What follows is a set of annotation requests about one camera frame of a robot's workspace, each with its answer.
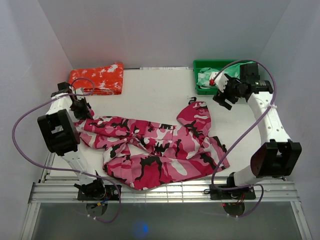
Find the pink camouflage trousers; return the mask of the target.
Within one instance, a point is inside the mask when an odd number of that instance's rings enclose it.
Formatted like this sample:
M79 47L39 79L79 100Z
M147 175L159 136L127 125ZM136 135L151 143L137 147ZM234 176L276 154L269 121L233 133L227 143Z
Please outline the pink camouflage trousers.
M135 190L202 178L230 166L225 145L210 136L204 101L189 103L176 119L171 125L100 116L75 127L88 147L103 150L103 171Z

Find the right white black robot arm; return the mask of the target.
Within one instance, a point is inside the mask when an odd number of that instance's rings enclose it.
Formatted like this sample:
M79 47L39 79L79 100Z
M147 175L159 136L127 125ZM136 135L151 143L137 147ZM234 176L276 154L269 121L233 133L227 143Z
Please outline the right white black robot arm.
M244 188L253 187L262 178L290 176L302 153L301 144L290 138L278 115L275 80L261 79L261 64L253 60L247 60L239 67L239 77L232 77L226 69L235 64L235 61L231 62L218 73L211 74L210 84L218 88L213 100L230 110L239 99L245 99L254 114L255 123L235 141L230 150L255 127L259 130L261 146L252 155L248 166L229 175L226 185L213 186L214 189L226 191L232 199L237 199L244 193Z

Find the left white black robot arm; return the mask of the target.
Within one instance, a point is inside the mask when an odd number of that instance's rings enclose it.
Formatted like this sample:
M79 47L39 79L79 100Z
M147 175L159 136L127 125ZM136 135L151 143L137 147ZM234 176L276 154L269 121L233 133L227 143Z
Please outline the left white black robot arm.
M100 200L106 195L106 187L81 152L80 133L69 115L73 112L77 120L92 120L91 107L82 89L75 90L67 82L57 87L58 91L51 94L53 102L49 110L37 118L40 131L48 150L62 157L76 171L79 184L74 186L86 197Z

